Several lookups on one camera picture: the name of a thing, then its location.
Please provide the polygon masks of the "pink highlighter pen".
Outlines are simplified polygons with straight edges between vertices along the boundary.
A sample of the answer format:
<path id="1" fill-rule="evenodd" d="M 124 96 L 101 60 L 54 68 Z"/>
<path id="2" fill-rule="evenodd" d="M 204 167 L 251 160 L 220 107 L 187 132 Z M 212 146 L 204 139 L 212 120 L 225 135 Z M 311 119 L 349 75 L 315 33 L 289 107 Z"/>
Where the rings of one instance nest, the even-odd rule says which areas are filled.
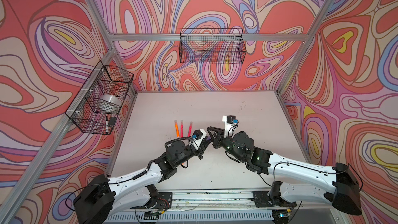
<path id="1" fill-rule="evenodd" d="M 190 137 L 191 134 L 192 134 L 192 126 L 193 126 L 193 122 L 191 121 L 191 122 L 189 123 L 189 128 L 188 128 L 188 137 Z"/>
<path id="2" fill-rule="evenodd" d="M 184 135 L 183 135 L 183 120 L 181 120 L 180 121 L 180 137 L 182 138 L 182 137 L 184 137 Z"/>

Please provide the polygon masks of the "orange highlighter pen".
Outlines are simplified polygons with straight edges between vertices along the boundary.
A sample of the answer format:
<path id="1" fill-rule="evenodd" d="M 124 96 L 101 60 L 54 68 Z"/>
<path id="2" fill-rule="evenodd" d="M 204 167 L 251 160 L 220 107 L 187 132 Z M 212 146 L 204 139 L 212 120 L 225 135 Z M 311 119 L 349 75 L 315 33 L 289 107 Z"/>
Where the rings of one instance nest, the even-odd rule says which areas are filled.
<path id="1" fill-rule="evenodd" d="M 177 136 L 177 138 L 179 138 L 180 133 L 179 133 L 179 126 L 178 126 L 177 120 L 174 121 L 174 124 L 175 124 L 176 136 Z"/>

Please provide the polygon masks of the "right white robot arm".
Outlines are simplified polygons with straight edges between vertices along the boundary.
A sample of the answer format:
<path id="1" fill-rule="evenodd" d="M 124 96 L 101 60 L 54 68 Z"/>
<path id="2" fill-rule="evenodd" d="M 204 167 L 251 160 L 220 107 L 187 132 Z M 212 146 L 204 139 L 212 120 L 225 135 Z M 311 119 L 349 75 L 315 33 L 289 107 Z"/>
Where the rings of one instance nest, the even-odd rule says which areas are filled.
<path id="1" fill-rule="evenodd" d="M 317 166 L 281 156 L 254 145 L 254 139 L 241 131 L 234 136 L 221 128 L 207 128 L 213 147 L 223 148 L 235 162 L 245 164 L 256 174 L 284 176 L 297 180 L 297 184 L 273 180 L 268 193 L 277 203 L 314 202 L 330 204 L 343 213 L 362 214 L 358 180 L 349 165 Z"/>

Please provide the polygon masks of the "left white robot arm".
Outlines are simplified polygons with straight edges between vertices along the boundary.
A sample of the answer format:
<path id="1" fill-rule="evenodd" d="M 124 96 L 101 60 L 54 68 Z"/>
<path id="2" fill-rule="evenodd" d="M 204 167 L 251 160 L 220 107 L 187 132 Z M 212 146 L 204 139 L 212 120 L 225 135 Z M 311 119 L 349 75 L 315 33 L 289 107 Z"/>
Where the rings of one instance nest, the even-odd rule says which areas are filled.
<path id="1" fill-rule="evenodd" d="M 210 138 L 203 141 L 178 138 L 166 144 L 166 152 L 149 161 L 148 165 L 127 175 L 107 178 L 95 177 L 73 200 L 73 207 L 80 224 L 102 224 L 108 216 L 131 208 L 160 211 L 170 204 L 162 198 L 156 184 L 171 178 L 177 168 L 193 157 L 203 158 Z"/>

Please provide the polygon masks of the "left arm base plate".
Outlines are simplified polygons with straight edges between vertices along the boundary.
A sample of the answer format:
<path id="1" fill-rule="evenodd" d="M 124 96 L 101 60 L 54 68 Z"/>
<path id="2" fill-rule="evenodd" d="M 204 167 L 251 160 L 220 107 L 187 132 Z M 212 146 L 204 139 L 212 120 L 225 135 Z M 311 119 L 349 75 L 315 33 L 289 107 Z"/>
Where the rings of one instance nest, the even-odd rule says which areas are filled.
<path id="1" fill-rule="evenodd" d="M 172 206 L 173 193 L 160 192 L 158 196 L 151 196 L 148 192 L 133 195 L 133 205 L 129 209 L 158 209 L 165 210 Z"/>

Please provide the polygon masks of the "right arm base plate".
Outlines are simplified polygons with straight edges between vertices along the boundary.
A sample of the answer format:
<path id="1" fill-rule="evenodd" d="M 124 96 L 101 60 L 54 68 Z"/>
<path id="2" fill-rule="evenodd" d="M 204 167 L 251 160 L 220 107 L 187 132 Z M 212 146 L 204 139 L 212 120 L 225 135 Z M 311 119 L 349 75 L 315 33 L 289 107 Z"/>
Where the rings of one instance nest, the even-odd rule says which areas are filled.
<path id="1" fill-rule="evenodd" d="M 253 201 L 257 208 L 260 207 L 287 207 L 295 208 L 297 207 L 296 202 L 285 201 L 282 197 L 271 197 L 268 191 L 253 191 Z"/>

